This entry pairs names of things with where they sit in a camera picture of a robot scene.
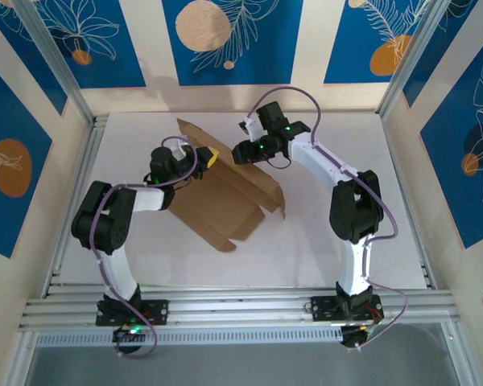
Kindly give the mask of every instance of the flattened cardboard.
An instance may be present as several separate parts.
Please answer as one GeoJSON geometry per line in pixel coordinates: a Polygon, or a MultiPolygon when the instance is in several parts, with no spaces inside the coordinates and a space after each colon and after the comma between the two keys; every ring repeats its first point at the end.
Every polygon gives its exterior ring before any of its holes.
{"type": "Polygon", "coordinates": [[[280,207],[284,197],[279,184],[254,165],[234,164],[231,149],[199,127],[177,120],[181,133],[196,146],[219,151],[215,164],[201,180],[180,189],[169,210],[221,252],[231,252],[231,240],[246,240],[263,221],[260,205],[268,211],[280,207]]]}

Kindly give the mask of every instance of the purple cable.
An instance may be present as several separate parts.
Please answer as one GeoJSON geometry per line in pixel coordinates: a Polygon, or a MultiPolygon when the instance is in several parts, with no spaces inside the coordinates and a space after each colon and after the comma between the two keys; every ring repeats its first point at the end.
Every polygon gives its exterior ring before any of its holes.
{"type": "Polygon", "coordinates": [[[319,103],[316,101],[316,99],[313,97],[312,94],[310,94],[309,92],[307,92],[307,91],[305,91],[301,88],[292,87],[292,86],[280,86],[280,87],[273,88],[273,89],[265,92],[262,95],[262,97],[259,98],[259,100],[256,102],[254,107],[247,114],[247,117],[250,117],[254,113],[254,111],[256,111],[258,106],[261,104],[261,102],[266,97],[268,97],[271,93],[279,91],[279,90],[294,90],[294,91],[300,92],[303,95],[305,95],[306,97],[308,97],[313,102],[313,104],[316,107],[316,114],[317,114],[316,122],[313,126],[312,135],[311,135],[311,142],[312,142],[313,146],[315,147],[315,149],[317,149],[319,151],[319,153],[321,153],[323,156],[325,156],[330,162],[334,163],[342,171],[342,173],[344,173],[345,175],[348,175],[358,185],[360,185],[363,189],[365,189],[372,196],[373,199],[376,200],[376,202],[379,204],[379,206],[383,209],[383,211],[386,213],[386,215],[390,219],[390,222],[392,223],[392,227],[394,228],[394,231],[391,235],[370,237],[364,243],[365,249],[363,250],[363,270],[362,271],[363,271],[363,277],[364,277],[365,281],[367,283],[369,283],[369,285],[372,285],[376,288],[380,288],[382,290],[395,292],[396,294],[399,294],[400,296],[402,296],[402,298],[404,299],[404,307],[402,308],[401,312],[399,312],[397,317],[395,317],[385,328],[383,328],[375,336],[373,336],[371,339],[367,340],[366,342],[364,342],[360,346],[355,347],[356,349],[360,350],[361,348],[363,348],[364,346],[366,346],[370,342],[374,341],[377,337],[379,337],[380,335],[387,332],[404,315],[404,313],[408,309],[408,306],[410,305],[410,301],[408,299],[408,296],[404,292],[402,292],[399,289],[393,289],[393,288],[387,287],[385,285],[374,283],[373,281],[371,281],[368,278],[368,273],[367,273],[367,264],[366,264],[367,263],[367,254],[368,254],[367,253],[367,251],[368,251],[367,247],[369,247],[374,241],[390,240],[390,239],[394,239],[395,237],[397,237],[398,234],[399,234],[397,221],[395,220],[394,215],[392,214],[391,210],[386,206],[386,204],[381,200],[381,198],[366,183],[361,181],[361,179],[359,179],[356,175],[353,175],[348,170],[343,169],[342,165],[335,158],[333,158],[329,153],[324,151],[320,146],[316,145],[315,134],[316,134],[317,129],[319,128],[320,118],[322,116],[322,111],[321,111],[319,103]]]}
{"type": "Polygon", "coordinates": [[[135,314],[143,323],[145,323],[149,327],[149,329],[151,330],[151,333],[154,335],[154,345],[151,347],[151,349],[148,352],[141,354],[141,355],[128,355],[128,354],[124,354],[124,353],[120,352],[120,341],[121,341],[121,339],[119,339],[115,348],[118,351],[118,355],[120,355],[124,358],[140,359],[140,358],[146,358],[147,356],[151,355],[155,351],[155,348],[157,347],[157,343],[158,343],[157,336],[158,335],[155,332],[154,326],[152,326],[152,324],[147,320],[147,318],[145,318],[138,310],[136,310],[128,302],[128,300],[124,299],[117,292],[117,290],[112,286],[111,281],[109,280],[109,278],[107,277],[107,273],[105,272],[104,265],[102,264],[102,258],[100,256],[97,248],[95,247],[94,235],[95,235],[95,231],[97,230],[98,219],[100,218],[100,214],[104,210],[105,203],[107,202],[109,197],[111,197],[111,195],[117,189],[120,189],[122,187],[133,187],[133,188],[140,188],[140,187],[143,188],[143,187],[145,187],[147,189],[165,187],[167,185],[173,185],[174,183],[184,181],[190,175],[192,175],[192,173],[195,170],[196,165],[198,163],[198,156],[197,156],[195,147],[186,138],[178,137],[178,136],[170,136],[170,137],[164,138],[163,141],[161,142],[161,146],[164,146],[165,142],[168,141],[169,139],[178,139],[178,140],[187,142],[191,146],[192,151],[193,151],[193,165],[192,165],[192,168],[190,169],[190,171],[188,173],[186,173],[183,177],[179,177],[178,179],[174,179],[174,180],[168,181],[166,183],[158,183],[156,185],[149,185],[149,186],[147,186],[145,184],[141,184],[141,183],[119,183],[118,185],[111,187],[107,191],[107,193],[105,193],[104,198],[102,199],[102,201],[98,205],[97,212],[95,213],[95,216],[93,217],[93,222],[91,223],[91,229],[89,231],[89,246],[90,246],[91,250],[93,251],[93,254],[95,255],[95,257],[97,258],[98,267],[100,269],[100,273],[102,275],[102,279],[104,280],[105,286],[109,287],[109,289],[111,290],[111,293],[118,299],[118,301],[121,302],[130,311],[132,311],[132,313],[135,314]]]}

